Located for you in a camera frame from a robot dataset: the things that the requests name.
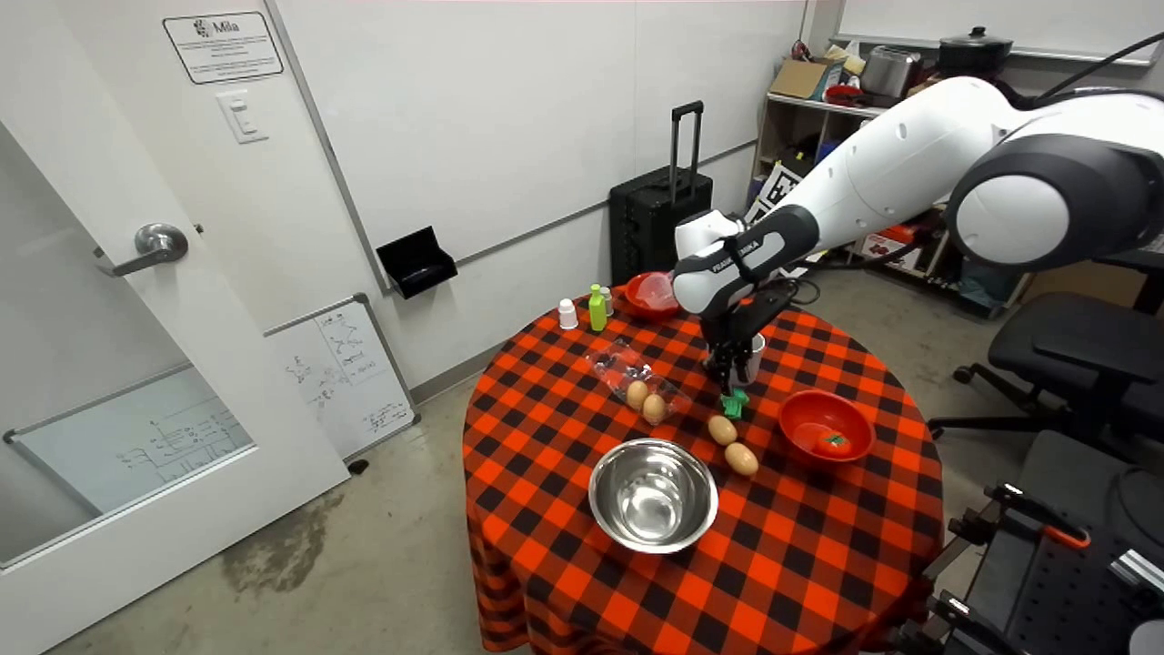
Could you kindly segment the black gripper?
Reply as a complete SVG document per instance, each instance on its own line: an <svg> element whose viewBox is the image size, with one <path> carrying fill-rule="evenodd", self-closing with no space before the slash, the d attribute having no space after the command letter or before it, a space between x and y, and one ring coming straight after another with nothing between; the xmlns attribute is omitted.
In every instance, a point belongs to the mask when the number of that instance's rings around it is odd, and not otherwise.
<svg viewBox="0 0 1164 655"><path fill-rule="evenodd" d="M760 326L768 326L791 303L798 289L794 285L768 285L757 294L750 294L739 307L713 309L702 317L702 340L708 346L708 366L722 371L722 389L736 389L736 366L739 366L739 389L750 389L757 379L757 359L750 358L750 341Z"/></svg>

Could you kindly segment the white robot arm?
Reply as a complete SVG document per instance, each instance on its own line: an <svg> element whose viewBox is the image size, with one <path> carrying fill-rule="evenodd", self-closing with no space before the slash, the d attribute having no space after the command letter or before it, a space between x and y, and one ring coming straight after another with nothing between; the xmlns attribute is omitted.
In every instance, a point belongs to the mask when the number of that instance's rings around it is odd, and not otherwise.
<svg viewBox="0 0 1164 655"><path fill-rule="evenodd" d="M1083 92L1020 110L980 77L945 77L883 110L757 217L677 227L674 297L694 312L722 389L753 379L763 303L803 255L945 203L952 239L1002 271L1141 251L1164 227L1164 97Z"/></svg>

